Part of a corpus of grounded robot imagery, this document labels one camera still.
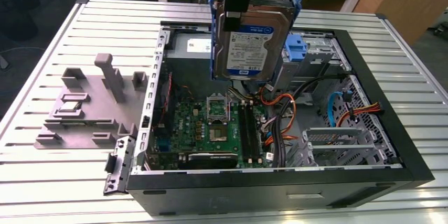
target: latch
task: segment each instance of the latch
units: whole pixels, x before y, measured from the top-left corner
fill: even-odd
[[[131,173],[134,150],[135,138],[131,136],[120,138],[106,163],[104,171],[107,171],[108,175],[103,191],[104,196],[128,194],[126,186]]]

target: ram slot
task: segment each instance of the ram slot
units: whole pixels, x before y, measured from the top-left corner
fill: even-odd
[[[260,157],[260,146],[252,106],[239,106],[239,117],[243,159],[256,161]]]
[[[251,146],[251,157],[252,160],[256,161],[260,157],[260,145],[258,139],[258,123],[254,115],[254,107],[248,106],[246,108],[246,127],[247,127],[247,134],[248,134],[248,141]]]
[[[246,106],[239,105],[239,123],[240,123],[240,138],[242,138],[242,147],[243,147],[243,160],[247,162],[251,158],[251,146],[248,140],[248,130],[247,130],[247,122],[246,122]]]

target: slotted aluminum table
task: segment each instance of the slotted aluminum table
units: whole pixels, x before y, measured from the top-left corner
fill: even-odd
[[[304,10],[296,26],[348,30],[436,177],[418,189],[398,191],[355,209],[151,217],[130,195],[103,196],[108,150],[35,149],[67,67],[100,74],[94,59],[107,52],[123,75],[146,71],[151,76],[160,21],[210,19],[210,7],[199,4],[116,0],[75,4],[0,123],[0,223],[444,223],[448,96],[390,22],[371,14]]]

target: hard disk drive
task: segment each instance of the hard disk drive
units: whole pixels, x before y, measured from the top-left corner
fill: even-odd
[[[238,31],[224,31],[223,3],[218,2],[214,78],[268,81],[292,24],[295,7],[290,0],[252,0],[242,14]]]

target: hard drive label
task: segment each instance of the hard drive label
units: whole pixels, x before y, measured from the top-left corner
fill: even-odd
[[[231,32],[227,69],[231,74],[254,76],[262,72],[268,50],[264,43],[274,34],[271,26],[243,25]]]

